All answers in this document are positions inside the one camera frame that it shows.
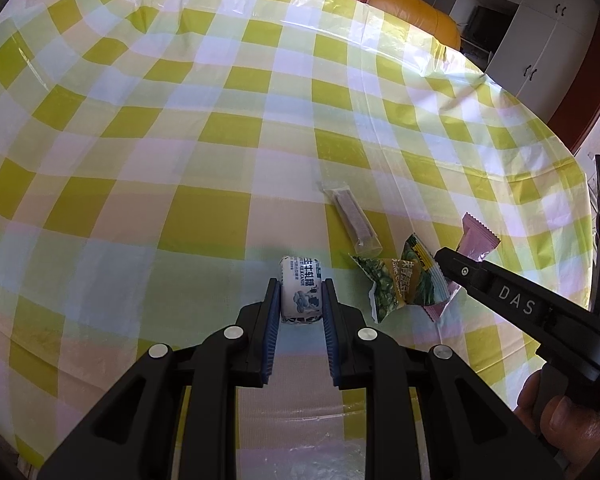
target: fingernail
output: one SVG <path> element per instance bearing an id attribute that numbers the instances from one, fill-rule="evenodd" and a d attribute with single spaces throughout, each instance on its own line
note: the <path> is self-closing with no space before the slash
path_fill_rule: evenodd
<path id="1" fill-rule="evenodd" d="M 554 414 L 551 416 L 549 426 L 554 431 L 560 431 L 566 422 L 571 411 L 572 402 L 569 397 L 563 397 L 555 408 Z"/>

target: white candy wrapper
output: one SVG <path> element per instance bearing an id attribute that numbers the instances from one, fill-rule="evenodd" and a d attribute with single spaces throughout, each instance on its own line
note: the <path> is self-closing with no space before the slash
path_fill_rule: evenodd
<path id="1" fill-rule="evenodd" d="M 285 323 L 312 323 L 322 317 L 322 272 L 311 258 L 285 256 L 280 260 L 281 308 Z"/>

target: plastic tablecloth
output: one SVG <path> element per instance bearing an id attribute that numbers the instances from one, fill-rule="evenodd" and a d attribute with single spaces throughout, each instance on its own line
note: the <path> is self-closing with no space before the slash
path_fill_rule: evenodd
<path id="1" fill-rule="evenodd" d="M 0 24 L 0 433 L 40 465 L 154 342 L 182 348 L 318 258 L 369 325 L 370 282 L 320 182 L 349 184 L 396 257 L 455 247 L 579 304 L 584 176 L 461 54 L 354 0 L 61 0 Z M 379 327 L 451 346 L 510 406 L 537 344 L 463 292 Z M 364 393 L 331 384 L 321 322 L 282 326 L 238 393 L 243 479 L 362 478 Z"/>

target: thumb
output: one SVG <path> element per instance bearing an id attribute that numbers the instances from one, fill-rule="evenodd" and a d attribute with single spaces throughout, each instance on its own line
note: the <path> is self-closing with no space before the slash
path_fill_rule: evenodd
<path id="1" fill-rule="evenodd" d="M 581 470 L 600 449 L 600 415 L 569 397 L 554 397 L 540 419 L 547 442 L 561 449 L 572 467 Z"/>

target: blue printed illustration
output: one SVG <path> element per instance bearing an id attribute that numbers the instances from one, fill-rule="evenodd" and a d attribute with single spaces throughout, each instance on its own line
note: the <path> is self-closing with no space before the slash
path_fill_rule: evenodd
<path id="1" fill-rule="evenodd" d="M 294 294 L 294 303 L 300 314 L 303 314 L 304 312 L 317 312 L 320 310 L 320 300 L 315 296 L 317 292 L 317 288 L 311 288 L 309 292 L 298 290 Z"/>

